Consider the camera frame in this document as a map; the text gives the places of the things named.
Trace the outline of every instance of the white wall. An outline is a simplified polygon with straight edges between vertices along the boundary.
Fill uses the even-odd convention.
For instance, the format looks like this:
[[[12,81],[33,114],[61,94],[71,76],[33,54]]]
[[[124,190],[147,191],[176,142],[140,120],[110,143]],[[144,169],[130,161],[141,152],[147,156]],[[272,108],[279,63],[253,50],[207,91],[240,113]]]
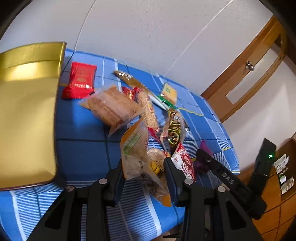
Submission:
[[[0,40],[0,52],[66,41],[202,93],[271,16],[259,0],[33,0]]]
[[[296,132],[295,107],[296,65],[286,56],[266,84],[223,123],[241,170],[255,162],[264,138],[280,148]]]

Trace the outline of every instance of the white and red snack package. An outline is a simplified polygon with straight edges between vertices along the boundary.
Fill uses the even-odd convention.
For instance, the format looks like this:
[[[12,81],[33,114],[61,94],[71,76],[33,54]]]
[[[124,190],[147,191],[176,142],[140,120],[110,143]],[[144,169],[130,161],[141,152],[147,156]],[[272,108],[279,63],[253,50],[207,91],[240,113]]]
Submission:
[[[172,155],[171,159],[175,167],[183,171],[186,178],[195,181],[195,174],[192,162],[190,160],[189,155],[187,154],[187,151],[181,143],[178,144],[177,149],[175,153]]]

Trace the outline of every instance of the striped fabric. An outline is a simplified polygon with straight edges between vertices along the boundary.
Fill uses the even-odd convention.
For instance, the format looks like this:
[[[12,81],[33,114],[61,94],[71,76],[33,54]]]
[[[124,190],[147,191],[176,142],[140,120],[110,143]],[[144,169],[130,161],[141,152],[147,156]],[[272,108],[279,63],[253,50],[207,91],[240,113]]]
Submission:
[[[183,142],[191,158],[195,157],[202,140],[213,151],[214,158],[233,173],[239,173],[239,162],[233,145],[219,119],[200,96],[191,93],[178,83],[163,76],[147,73],[117,63],[103,56],[66,50],[63,72],[58,89],[56,108],[56,148],[59,168],[64,172],[68,185],[77,188],[91,185],[105,177],[109,169],[120,160],[120,139],[126,128],[108,137],[109,128],[93,114],[78,105],[79,100],[64,101],[61,92],[67,85],[73,61],[97,66],[94,86],[99,88],[115,84],[120,89],[127,86],[115,77],[114,70],[129,72],[153,93],[158,95],[168,82],[177,90],[177,107],[185,118],[190,131]],[[163,129],[167,113],[154,105],[156,117]],[[162,146],[149,139],[149,147]],[[197,183],[216,187],[220,181],[211,172],[197,175]],[[25,241],[62,189],[54,184],[17,191],[0,192],[0,223],[12,241]],[[83,206],[81,240],[86,239],[86,210]],[[116,207],[108,207],[111,240],[151,240],[182,222],[184,208],[164,207],[151,197],[135,180],[127,181],[121,200]]]

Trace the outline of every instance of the silver bolt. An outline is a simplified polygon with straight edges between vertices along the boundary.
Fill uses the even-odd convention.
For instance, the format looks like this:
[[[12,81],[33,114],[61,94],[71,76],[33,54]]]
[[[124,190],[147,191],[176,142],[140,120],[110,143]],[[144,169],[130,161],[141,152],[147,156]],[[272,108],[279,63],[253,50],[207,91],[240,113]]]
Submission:
[[[184,180],[184,182],[185,182],[185,184],[187,184],[187,185],[191,185],[191,184],[193,183],[193,180],[187,178],[187,179]]]
[[[67,192],[72,192],[74,190],[74,186],[70,185],[66,187]]]
[[[104,184],[106,184],[108,182],[108,180],[106,179],[106,178],[101,178],[100,180],[99,180],[99,184],[101,184],[101,185],[104,185]]]
[[[218,186],[218,191],[219,192],[225,192],[226,191],[226,188],[223,187],[223,186]]]

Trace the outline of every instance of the red wrapper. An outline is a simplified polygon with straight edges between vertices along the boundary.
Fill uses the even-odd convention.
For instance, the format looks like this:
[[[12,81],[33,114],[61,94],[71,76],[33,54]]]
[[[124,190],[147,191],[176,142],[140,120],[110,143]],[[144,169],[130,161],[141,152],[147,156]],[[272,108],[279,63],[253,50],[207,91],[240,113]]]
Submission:
[[[124,93],[125,95],[128,96],[129,99],[135,101],[136,99],[136,92],[135,90],[133,89],[130,89],[130,88],[127,88],[127,87],[121,87],[122,89],[122,93]]]
[[[96,66],[72,62],[68,86],[63,89],[62,99],[83,99],[94,92]]]
[[[192,179],[195,181],[195,174],[192,162],[190,160],[187,151],[181,143],[178,144],[177,149],[171,157],[175,167],[179,170],[182,170],[186,178]]]

